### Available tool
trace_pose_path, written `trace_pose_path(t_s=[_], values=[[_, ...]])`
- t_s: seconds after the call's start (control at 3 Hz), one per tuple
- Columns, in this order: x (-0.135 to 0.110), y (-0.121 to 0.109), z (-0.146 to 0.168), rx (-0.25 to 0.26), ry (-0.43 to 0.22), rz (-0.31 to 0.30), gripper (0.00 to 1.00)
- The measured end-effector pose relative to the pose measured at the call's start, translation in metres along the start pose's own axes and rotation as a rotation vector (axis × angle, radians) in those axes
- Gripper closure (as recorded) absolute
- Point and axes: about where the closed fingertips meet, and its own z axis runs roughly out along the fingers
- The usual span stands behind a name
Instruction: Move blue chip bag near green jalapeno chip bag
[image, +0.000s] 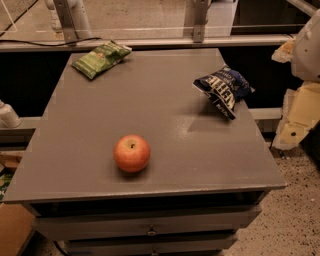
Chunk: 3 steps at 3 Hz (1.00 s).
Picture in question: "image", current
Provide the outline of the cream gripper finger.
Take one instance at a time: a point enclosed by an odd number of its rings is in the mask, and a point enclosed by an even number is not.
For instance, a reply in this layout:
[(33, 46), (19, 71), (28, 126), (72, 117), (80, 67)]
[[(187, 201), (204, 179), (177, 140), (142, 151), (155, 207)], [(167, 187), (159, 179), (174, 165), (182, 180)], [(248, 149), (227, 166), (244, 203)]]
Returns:
[(320, 84), (304, 82), (297, 90), (288, 89), (272, 146), (280, 150), (297, 147), (319, 121)]
[(271, 59), (279, 63), (290, 62), (293, 56), (294, 43), (294, 38), (289, 39), (287, 42), (283, 43), (278, 49), (274, 51)]

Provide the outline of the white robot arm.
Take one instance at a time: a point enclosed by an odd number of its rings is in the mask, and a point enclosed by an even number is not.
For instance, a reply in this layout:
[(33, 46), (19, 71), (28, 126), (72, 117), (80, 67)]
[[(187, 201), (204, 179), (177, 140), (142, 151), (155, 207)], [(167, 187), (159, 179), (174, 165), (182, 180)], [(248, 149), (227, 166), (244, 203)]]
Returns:
[(294, 39), (282, 44), (272, 55), (279, 63), (291, 63), (292, 75), (303, 81), (288, 89), (282, 119), (272, 145), (280, 150), (296, 147), (320, 121), (320, 9)]

